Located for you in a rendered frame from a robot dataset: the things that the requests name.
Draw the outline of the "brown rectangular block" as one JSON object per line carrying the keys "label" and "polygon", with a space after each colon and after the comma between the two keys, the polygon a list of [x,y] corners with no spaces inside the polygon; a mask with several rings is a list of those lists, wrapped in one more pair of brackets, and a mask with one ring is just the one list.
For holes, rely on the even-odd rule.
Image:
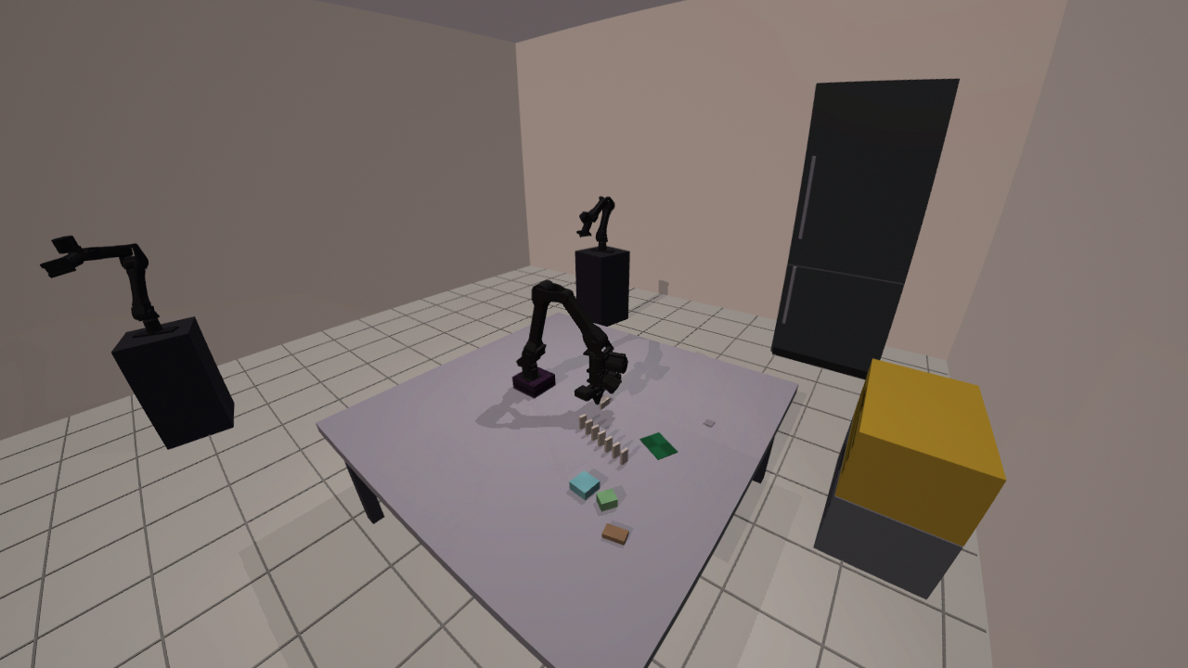
{"label": "brown rectangular block", "polygon": [[624,530],[619,527],[612,527],[612,524],[607,523],[602,532],[602,538],[625,546],[626,540],[628,538],[628,530]]}

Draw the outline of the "green flat mat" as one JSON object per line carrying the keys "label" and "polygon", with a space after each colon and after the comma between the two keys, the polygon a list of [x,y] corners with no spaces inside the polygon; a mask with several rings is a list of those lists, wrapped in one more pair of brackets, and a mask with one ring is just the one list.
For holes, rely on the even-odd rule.
{"label": "green flat mat", "polygon": [[659,434],[659,431],[657,431],[657,434],[650,435],[647,437],[642,437],[639,440],[642,445],[645,445],[645,447],[649,450],[651,450],[651,454],[653,454],[658,460],[665,459],[665,456],[671,456],[671,454],[678,453],[678,449],[676,449],[674,445],[666,441],[666,439],[663,437]]}

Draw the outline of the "teal block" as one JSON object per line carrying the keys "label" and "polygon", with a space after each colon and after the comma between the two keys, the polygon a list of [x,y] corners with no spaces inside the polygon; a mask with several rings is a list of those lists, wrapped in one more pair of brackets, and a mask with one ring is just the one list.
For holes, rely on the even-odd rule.
{"label": "teal block", "polygon": [[590,477],[588,472],[581,472],[580,475],[573,477],[569,481],[569,487],[575,494],[580,494],[583,500],[588,499],[590,494],[595,494],[600,489],[600,481],[598,478]]}

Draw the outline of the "green block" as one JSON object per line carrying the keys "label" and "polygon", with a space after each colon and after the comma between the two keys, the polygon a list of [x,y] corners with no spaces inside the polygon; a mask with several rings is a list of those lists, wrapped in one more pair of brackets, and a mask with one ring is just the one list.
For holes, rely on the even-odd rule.
{"label": "green block", "polygon": [[598,505],[601,511],[609,510],[609,508],[618,508],[618,498],[613,489],[598,492]]}

